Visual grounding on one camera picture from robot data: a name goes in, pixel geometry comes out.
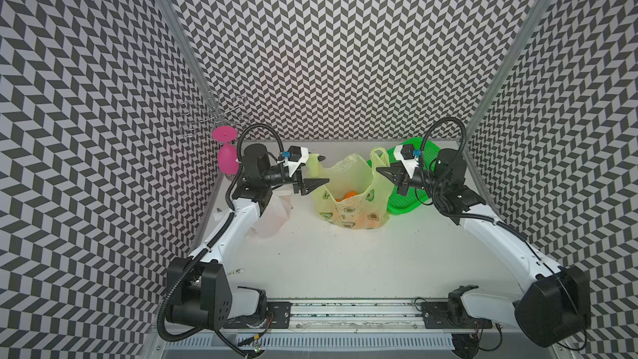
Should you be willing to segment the white plastic bag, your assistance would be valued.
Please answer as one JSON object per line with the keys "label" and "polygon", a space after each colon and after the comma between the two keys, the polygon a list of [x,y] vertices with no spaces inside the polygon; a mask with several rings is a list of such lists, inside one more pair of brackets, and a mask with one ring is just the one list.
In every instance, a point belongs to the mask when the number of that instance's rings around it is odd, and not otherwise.
{"label": "white plastic bag", "polygon": [[272,193],[264,213],[252,226],[254,233],[259,238],[266,239],[274,236],[287,223],[293,208],[292,195],[291,189],[283,188],[276,189]]}

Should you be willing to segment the yellow green plastic bag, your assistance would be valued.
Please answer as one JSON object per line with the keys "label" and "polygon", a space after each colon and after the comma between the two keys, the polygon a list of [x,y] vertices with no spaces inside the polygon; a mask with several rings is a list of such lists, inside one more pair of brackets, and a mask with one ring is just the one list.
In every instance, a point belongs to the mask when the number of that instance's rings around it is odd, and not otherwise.
{"label": "yellow green plastic bag", "polygon": [[352,154],[326,168],[318,154],[307,161],[307,175],[329,182],[312,193],[315,209],[325,221],[345,229],[377,229],[389,219],[394,185],[377,170],[390,165],[387,151],[376,147],[365,160]]}

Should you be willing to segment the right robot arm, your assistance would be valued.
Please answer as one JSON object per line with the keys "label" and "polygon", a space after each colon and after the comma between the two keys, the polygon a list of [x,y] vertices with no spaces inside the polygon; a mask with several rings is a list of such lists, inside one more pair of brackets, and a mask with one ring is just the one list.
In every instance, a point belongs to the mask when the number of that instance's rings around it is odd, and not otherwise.
{"label": "right robot arm", "polygon": [[453,325],[486,319],[515,326],[540,347],[586,334],[591,326],[590,278],[564,267],[533,247],[513,226],[502,221],[487,201],[465,183],[467,163],[459,151],[443,149],[433,161],[412,144],[393,150],[395,162],[378,169],[400,195],[424,191],[437,211],[478,239],[516,279],[516,294],[497,293],[476,285],[450,293],[448,316]]}

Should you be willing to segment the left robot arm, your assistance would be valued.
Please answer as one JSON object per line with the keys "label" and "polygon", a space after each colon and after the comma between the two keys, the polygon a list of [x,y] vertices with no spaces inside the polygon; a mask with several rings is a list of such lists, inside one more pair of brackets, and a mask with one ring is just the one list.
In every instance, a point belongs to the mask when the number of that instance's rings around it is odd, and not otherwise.
{"label": "left robot arm", "polygon": [[204,329],[219,331],[236,318],[249,323],[265,319],[265,292],[232,287],[224,262],[264,215],[274,188],[290,184],[294,193],[307,195],[327,184],[325,178],[303,178],[309,158],[306,147],[290,146],[272,163],[263,144],[252,144],[239,156],[239,172],[225,195],[229,214],[188,257],[174,259],[168,267],[166,296],[157,317],[164,340],[179,341]]}

